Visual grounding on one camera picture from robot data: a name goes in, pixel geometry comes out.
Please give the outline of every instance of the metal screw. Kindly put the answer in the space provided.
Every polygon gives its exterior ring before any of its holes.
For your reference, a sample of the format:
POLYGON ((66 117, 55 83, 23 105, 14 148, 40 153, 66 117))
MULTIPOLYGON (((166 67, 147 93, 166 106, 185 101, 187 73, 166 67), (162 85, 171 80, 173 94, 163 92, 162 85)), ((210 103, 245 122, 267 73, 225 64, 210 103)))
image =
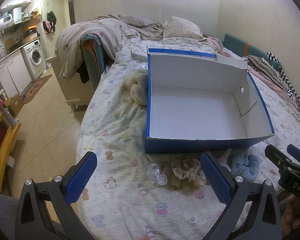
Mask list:
POLYGON ((241 177, 241 176, 236 176, 236 177, 235 177, 235 180, 236 180, 237 182, 243 182, 243 177, 241 177))
POLYGON ((27 179, 26 180, 26 185, 30 185, 32 183, 32 179, 27 179))
POLYGON ((59 182, 62 180, 62 176, 58 175, 58 176, 55 176, 54 179, 53 179, 55 182, 59 182))
POLYGON ((272 182, 269 179, 266 179, 265 184, 268 185, 268 186, 271 186, 272 182))

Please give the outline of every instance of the blue fluffy scrunchie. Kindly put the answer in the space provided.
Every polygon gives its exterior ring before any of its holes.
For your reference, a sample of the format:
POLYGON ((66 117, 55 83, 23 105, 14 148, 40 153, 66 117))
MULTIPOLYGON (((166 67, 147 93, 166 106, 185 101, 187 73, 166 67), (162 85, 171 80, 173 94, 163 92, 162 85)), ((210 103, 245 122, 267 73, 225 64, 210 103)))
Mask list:
POLYGON ((234 176, 241 176, 246 181, 253 181, 260 172, 260 159, 255 155, 248 155, 246 152, 234 156, 231 164, 231 173, 234 176))

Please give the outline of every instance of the teal bed headboard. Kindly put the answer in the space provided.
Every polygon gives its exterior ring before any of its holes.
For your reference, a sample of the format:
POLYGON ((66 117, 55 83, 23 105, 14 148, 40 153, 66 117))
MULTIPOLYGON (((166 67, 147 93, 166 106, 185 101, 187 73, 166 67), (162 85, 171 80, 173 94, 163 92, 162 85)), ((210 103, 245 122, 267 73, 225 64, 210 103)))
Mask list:
POLYGON ((261 49, 256 48, 255 46, 250 45, 249 43, 229 34, 226 33, 225 39, 223 41, 223 46, 229 50, 231 50, 233 53, 237 54, 240 57, 245 57, 247 55, 254 55, 257 57, 262 57, 268 63, 274 67, 274 69, 278 69, 281 67, 281 64, 273 61, 268 60, 268 56, 265 52, 263 52, 261 49))

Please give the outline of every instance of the washing machine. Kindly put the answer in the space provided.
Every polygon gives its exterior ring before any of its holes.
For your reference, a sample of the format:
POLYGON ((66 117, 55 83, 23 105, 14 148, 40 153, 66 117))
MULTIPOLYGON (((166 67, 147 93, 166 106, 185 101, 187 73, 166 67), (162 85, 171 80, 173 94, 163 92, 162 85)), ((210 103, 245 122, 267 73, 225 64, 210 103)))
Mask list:
POLYGON ((46 69, 40 41, 36 40, 21 49, 23 59, 32 81, 35 81, 46 69))

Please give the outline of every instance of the cardboard box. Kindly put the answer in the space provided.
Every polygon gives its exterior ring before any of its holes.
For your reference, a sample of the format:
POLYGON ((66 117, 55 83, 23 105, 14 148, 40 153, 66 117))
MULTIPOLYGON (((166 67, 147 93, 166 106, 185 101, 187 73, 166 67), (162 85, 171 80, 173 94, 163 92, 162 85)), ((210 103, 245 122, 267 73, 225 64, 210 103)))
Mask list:
POLYGON ((10 48, 13 46, 13 38, 7 39, 4 44, 6 45, 7 53, 10 53, 10 48))
POLYGON ((19 94, 14 97, 10 97, 4 102, 5 106, 9 109, 9 112, 13 117, 17 116, 23 107, 23 101, 19 94))
POLYGON ((35 40, 37 37, 38 37, 38 33, 33 33, 23 39, 23 44, 27 44, 28 42, 35 40))
POLYGON ((148 49, 147 153, 250 147, 274 135, 247 62, 148 49))

